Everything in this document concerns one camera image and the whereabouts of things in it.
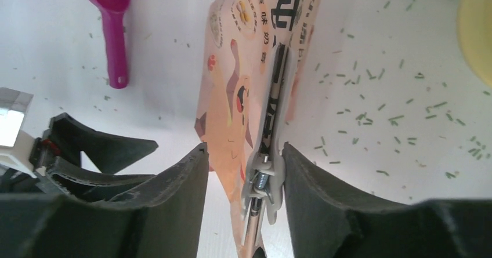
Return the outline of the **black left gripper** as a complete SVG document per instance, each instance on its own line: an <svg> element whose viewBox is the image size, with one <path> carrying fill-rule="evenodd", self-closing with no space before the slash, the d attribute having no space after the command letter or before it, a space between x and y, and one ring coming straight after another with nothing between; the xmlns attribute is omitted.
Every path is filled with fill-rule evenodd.
<svg viewBox="0 0 492 258"><path fill-rule="evenodd" d="M154 140L100 132L65 112L51 118L47 139L20 137L12 147L1 145L1 166L5 168L1 193L57 194L60 190L85 202L109 201L154 177L111 174L157 148ZM80 168L81 152L101 173ZM50 155L62 158L46 167L42 163Z"/></svg>

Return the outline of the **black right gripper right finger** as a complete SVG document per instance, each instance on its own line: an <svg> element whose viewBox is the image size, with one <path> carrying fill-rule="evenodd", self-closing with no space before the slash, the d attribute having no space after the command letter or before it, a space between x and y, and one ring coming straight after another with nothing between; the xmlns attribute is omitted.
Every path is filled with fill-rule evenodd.
<svg viewBox="0 0 492 258"><path fill-rule="evenodd" d="M285 205L295 257L490 257L489 199L405 205L364 192L285 143Z"/></svg>

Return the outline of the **pink cat litter bag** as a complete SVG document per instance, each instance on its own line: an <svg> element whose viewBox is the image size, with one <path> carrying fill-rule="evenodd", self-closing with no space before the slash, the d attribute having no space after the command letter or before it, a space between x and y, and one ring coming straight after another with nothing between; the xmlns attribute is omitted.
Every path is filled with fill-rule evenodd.
<svg viewBox="0 0 492 258"><path fill-rule="evenodd" d="M204 66L195 130L208 147L230 203L238 257L253 257L241 243L241 192L261 129L269 64L280 43L295 51L296 74L286 123L294 112L295 81L302 73L320 0L215 0L205 28Z"/></svg>

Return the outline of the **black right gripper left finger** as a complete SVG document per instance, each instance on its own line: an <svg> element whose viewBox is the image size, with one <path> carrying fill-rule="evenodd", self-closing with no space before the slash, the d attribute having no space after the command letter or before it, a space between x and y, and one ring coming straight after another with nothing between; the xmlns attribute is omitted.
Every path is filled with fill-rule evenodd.
<svg viewBox="0 0 492 258"><path fill-rule="evenodd" d="M41 193L1 196L2 257L196 257L207 145L109 201Z"/></svg>

